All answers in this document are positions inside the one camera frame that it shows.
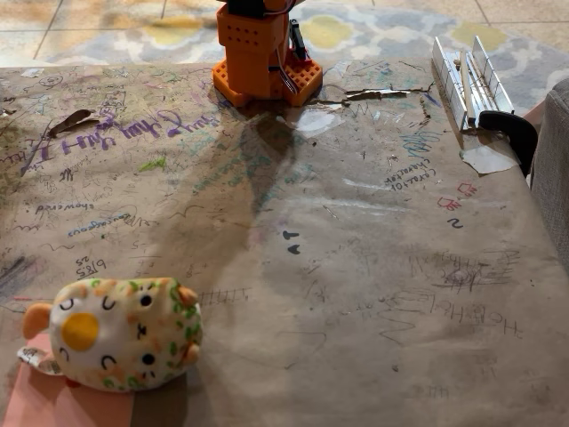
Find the black handle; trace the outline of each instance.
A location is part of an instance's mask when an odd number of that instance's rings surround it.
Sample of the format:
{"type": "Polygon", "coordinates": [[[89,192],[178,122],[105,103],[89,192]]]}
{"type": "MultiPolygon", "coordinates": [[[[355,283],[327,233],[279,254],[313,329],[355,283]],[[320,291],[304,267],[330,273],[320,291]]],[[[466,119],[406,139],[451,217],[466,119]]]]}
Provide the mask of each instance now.
{"type": "Polygon", "coordinates": [[[478,125],[489,131],[501,131],[507,134],[509,145],[522,163],[519,166],[522,173],[524,176],[530,173],[538,140],[537,131],[530,122],[502,111],[482,111],[478,125]]]}

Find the orange 3d printed part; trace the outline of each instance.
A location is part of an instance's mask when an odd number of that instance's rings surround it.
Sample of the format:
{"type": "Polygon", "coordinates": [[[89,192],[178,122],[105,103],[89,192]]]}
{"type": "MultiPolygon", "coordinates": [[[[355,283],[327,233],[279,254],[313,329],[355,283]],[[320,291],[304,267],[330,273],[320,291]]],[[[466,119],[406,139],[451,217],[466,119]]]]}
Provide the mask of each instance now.
{"type": "Polygon", "coordinates": [[[226,59],[213,67],[213,84],[234,106],[285,99],[300,107],[322,84],[322,68],[310,59],[298,22],[289,21],[296,3],[228,0],[218,10],[226,59]]]}

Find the table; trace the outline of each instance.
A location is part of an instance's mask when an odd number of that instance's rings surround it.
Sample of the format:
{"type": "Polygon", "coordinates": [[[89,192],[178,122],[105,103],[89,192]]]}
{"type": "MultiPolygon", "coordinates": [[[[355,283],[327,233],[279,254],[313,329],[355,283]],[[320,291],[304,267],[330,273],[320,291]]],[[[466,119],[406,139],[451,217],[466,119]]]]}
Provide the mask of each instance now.
{"type": "Polygon", "coordinates": [[[87,257],[199,293],[201,360],[132,425],[566,423],[567,277],[520,171],[461,161],[429,59],[327,67],[303,109],[236,110],[209,69],[0,71],[4,377],[13,297],[87,257]],[[78,109],[100,122],[47,137],[78,109]]]}

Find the floor tile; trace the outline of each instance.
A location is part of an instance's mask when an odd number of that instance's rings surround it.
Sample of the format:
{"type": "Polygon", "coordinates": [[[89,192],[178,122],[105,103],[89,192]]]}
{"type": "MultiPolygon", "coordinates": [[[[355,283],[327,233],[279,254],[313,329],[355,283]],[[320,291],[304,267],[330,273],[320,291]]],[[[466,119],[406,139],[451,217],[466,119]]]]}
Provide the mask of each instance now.
{"type": "Polygon", "coordinates": [[[5,55],[33,58],[44,34],[44,31],[0,31],[0,51],[5,55]]]}
{"type": "Polygon", "coordinates": [[[493,22],[539,22],[569,20],[567,0],[478,0],[493,22]]]}
{"type": "Polygon", "coordinates": [[[0,0],[0,30],[47,29],[60,0],[0,0]]]}
{"type": "Polygon", "coordinates": [[[162,17],[164,0],[64,0],[53,29],[132,28],[162,17]]]}
{"type": "Polygon", "coordinates": [[[38,60],[49,60],[52,56],[64,52],[78,44],[95,38],[101,33],[97,29],[86,29],[79,31],[62,30],[50,31],[45,36],[42,47],[37,55],[38,60]]]}
{"type": "Polygon", "coordinates": [[[429,11],[453,16],[460,20],[470,22],[485,22],[485,17],[480,11],[476,0],[373,0],[376,7],[390,6],[429,11]]]}
{"type": "Polygon", "coordinates": [[[504,23],[494,26],[505,31],[516,31],[561,51],[569,52],[569,37],[567,36],[569,34],[569,22],[504,23]]]}
{"type": "Polygon", "coordinates": [[[204,8],[217,11],[223,6],[223,2],[216,0],[166,0],[166,7],[164,8],[164,16],[188,16],[191,17],[192,13],[201,12],[204,8]]]}

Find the plush toy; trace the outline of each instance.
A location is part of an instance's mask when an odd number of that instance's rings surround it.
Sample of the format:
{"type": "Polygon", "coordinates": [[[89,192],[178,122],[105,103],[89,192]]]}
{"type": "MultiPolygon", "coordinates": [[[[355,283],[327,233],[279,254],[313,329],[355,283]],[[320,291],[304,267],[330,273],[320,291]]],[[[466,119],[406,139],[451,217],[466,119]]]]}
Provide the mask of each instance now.
{"type": "Polygon", "coordinates": [[[153,389],[183,374],[197,361],[202,340],[197,296],[175,278],[72,283],[53,305],[37,303],[26,311],[25,338],[46,328],[52,357],[24,348],[22,360],[47,374],[116,392],[153,389]]]}

